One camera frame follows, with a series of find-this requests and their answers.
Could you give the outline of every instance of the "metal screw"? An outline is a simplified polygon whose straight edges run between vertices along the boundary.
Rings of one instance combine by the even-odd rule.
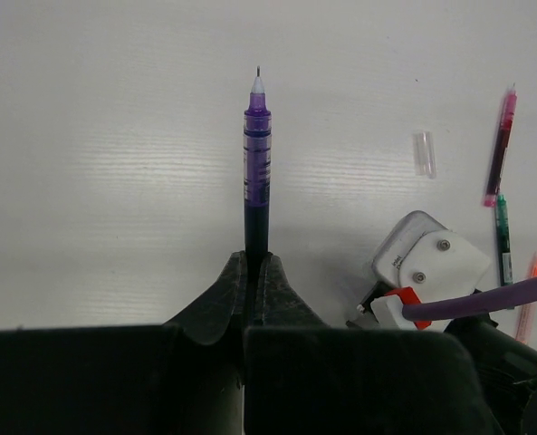
[[[449,242],[449,240],[439,240],[437,242],[437,249],[439,249],[440,251],[447,251],[447,249],[449,249],[451,247],[451,243]]]
[[[425,276],[423,272],[417,272],[416,274],[413,275],[413,281],[419,284],[424,283],[426,279],[427,277]]]

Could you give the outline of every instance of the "purple tube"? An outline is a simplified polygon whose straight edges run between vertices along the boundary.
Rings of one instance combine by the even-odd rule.
[[[403,317],[412,322],[448,320],[492,313],[537,301],[537,277],[488,292],[427,304],[403,306]]]
[[[254,279],[268,253],[270,203],[270,148],[272,114],[266,109],[266,94],[260,71],[244,112],[244,225],[248,273]]]

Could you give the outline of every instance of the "green pen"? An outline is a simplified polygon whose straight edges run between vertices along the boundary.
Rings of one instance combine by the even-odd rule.
[[[495,202],[495,229],[497,233],[497,255],[500,285],[513,284],[512,253],[510,251],[510,226],[507,219],[507,203],[503,195]]]

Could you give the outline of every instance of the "pen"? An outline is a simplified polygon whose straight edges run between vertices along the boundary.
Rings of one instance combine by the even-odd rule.
[[[494,158],[492,159],[492,168],[489,172],[489,180],[487,181],[487,189],[485,190],[486,207],[495,206],[495,198],[500,190],[502,181],[503,161],[505,160],[505,152],[510,141],[510,133],[512,132],[513,114],[515,113],[515,103],[517,102],[515,89],[512,88],[505,94],[503,101],[502,118],[500,119],[499,130],[497,131],[497,139],[495,141]]]
[[[532,264],[532,270],[530,271],[530,278],[537,276],[537,260]],[[532,336],[533,326],[533,314],[535,310],[535,303],[522,305],[520,310],[520,318],[518,320],[518,327],[515,333],[515,339],[518,342],[527,344]]]
[[[244,112],[244,226],[249,281],[257,280],[268,253],[271,130],[272,114],[266,109],[258,67],[250,105]]]
[[[507,218],[507,202],[503,195],[497,198],[495,204],[495,229],[500,286],[513,284],[510,226]]]

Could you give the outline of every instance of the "red clip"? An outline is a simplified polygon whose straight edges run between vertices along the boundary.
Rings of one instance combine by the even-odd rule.
[[[417,293],[415,293],[415,290],[413,290],[413,287],[396,288],[395,290],[388,292],[385,296],[391,295],[397,295],[403,305],[421,304],[421,300],[419,299],[419,296],[417,296]],[[413,323],[418,330],[423,330],[431,325],[430,320],[416,320]]]

